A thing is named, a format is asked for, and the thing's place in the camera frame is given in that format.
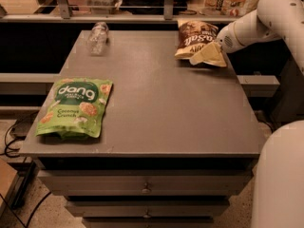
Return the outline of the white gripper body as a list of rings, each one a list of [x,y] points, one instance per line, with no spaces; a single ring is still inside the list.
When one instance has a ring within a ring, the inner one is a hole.
[[[232,22],[222,28],[216,39],[226,53],[233,53],[243,49],[243,44],[238,40],[235,32],[235,24],[235,22]]]

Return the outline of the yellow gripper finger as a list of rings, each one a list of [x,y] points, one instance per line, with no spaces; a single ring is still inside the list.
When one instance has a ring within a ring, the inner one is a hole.
[[[190,59],[191,65],[205,63],[215,67],[226,67],[226,62],[222,55],[221,46],[217,42],[211,42],[195,53]]]

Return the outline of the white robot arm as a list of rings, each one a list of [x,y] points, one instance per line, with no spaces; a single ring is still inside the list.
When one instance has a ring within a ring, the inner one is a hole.
[[[274,113],[303,107],[304,9],[302,0],[259,0],[254,11],[224,27],[190,63],[223,67],[222,54],[282,40],[291,61],[282,69]],[[304,121],[277,129],[263,145],[255,177],[251,228],[304,228]]]

